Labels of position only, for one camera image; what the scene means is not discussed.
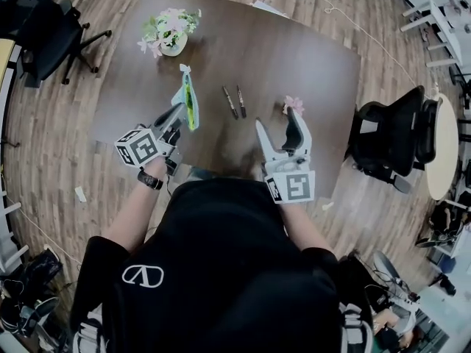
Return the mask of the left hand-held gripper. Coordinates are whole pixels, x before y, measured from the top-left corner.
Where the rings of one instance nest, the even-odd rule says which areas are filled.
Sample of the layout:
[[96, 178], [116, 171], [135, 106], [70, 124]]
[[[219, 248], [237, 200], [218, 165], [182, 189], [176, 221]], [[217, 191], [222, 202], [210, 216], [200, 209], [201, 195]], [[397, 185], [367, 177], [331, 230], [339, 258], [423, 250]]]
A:
[[173, 105], [155, 120], [153, 126], [140, 125], [119, 138], [114, 143], [118, 155], [125, 165], [141, 170], [156, 157], [164, 157], [167, 174], [174, 176], [183, 158], [177, 148], [177, 141], [185, 119], [186, 105]]

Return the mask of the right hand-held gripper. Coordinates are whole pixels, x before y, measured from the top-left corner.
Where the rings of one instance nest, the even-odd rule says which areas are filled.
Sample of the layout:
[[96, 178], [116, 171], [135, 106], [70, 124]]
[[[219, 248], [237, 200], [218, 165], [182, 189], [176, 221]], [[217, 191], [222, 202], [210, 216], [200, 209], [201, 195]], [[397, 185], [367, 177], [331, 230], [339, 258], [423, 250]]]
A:
[[302, 116], [287, 108], [286, 142], [279, 151], [259, 118], [255, 129], [265, 159], [264, 182], [275, 204], [303, 203], [314, 200], [315, 171], [310, 169], [311, 133]]

